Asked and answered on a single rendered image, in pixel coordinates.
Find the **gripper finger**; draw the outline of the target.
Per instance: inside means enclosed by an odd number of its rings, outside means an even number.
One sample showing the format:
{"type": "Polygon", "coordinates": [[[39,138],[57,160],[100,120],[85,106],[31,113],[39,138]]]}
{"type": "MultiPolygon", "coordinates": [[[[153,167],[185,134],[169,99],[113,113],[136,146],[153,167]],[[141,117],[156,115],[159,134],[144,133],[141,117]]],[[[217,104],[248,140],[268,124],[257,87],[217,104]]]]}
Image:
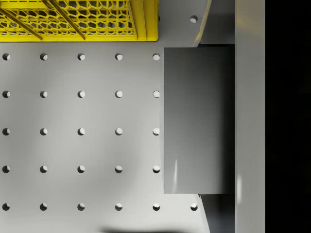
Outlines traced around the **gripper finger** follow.
{"type": "Polygon", "coordinates": [[[235,0],[207,0],[193,46],[235,45],[235,0]]]}
{"type": "Polygon", "coordinates": [[[203,233],[235,233],[234,194],[199,194],[203,233]]]}

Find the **grey cube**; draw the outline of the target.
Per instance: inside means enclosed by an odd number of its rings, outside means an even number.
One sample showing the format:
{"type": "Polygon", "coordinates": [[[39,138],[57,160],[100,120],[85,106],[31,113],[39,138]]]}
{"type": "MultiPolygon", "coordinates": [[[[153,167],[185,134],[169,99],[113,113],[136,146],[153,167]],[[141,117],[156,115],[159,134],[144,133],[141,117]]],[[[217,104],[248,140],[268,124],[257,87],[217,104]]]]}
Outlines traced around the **grey cube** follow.
{"type": "Polygon", "coordinates": [[[234,47],[164,51],[164,190],[232,194],[234,47]]]}

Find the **yellow basket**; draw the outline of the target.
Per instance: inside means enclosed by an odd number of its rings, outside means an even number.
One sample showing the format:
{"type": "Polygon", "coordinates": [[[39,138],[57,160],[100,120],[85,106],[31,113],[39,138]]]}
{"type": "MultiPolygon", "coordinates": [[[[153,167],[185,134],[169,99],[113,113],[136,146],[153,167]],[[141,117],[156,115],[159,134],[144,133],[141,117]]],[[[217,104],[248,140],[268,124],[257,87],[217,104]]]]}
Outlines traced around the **yellow basket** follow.
{"type": "Polygon", "coordinates": [[[154,42],[159,0],[0,0],[0,42],[154,42]]]}

